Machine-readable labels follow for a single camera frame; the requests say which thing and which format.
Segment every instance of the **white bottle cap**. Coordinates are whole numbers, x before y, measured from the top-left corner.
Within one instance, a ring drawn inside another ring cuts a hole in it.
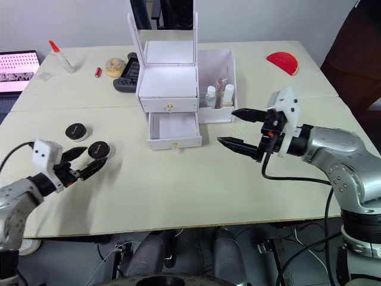
[[[208,86],[207,97],[213,98],[216,95],[216,88],[214,86]]]
[[[234,85],[226,85],[224,97],[222,100],[224,102],[231,102],[233,100],[233,93],[234,93]]]

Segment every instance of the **laptop screen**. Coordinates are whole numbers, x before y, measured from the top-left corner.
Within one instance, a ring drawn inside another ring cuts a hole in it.
[[[0,95],[20,94],[39,66],[36,51],[0,52]]]

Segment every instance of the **red cap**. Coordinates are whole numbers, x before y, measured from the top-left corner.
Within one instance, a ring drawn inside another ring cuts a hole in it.
[[[55,45],[55,43],[52,40],[50,40],[49,43],[50,46],[52,46],[54,52],[60,52],[60,49]]]

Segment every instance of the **small bottle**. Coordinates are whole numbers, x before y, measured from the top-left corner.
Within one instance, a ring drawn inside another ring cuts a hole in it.
[[[222,106],[233,105],[233,94],[234,94],[234,85],[226,85],[224,96],[222,98]]]
[[[216,107],[216,88],[214,86],[208,86],[207,96],[205,97],[207,107]]]

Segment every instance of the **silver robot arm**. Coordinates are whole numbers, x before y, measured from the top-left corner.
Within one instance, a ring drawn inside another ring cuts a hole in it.
[[[361,275],[381,279],[381,159],[370,154],[353,133],[310,125],[296,127],[299,106],[291,88],[275,93],[267,111],[243,108],[232,114],[245,121],[263,122],[263,135],[258,146],[232,137],[218,138],[225,147],[259,163],[265,153],[266,157],[292,154],[327,175],[341,208],[343,249],[349,250],[344,254],[347,269],[343,280]]]
[[[381,214],[381,159],[370,154],[357,135],[314,127],[302,160],[327,175],[341,209]]]
[[[86,180],[106,163],[107,158],[102,158],[83,170],[72,170],[70,161],[86,149],[76,147],[62,153],[61,146],[54,142],[35,141],[32,159],[40,173],[0,188],[0,285],[18,283],[18,249],[29,214],[43,203],[47,195],[61,191],[78,179]]]

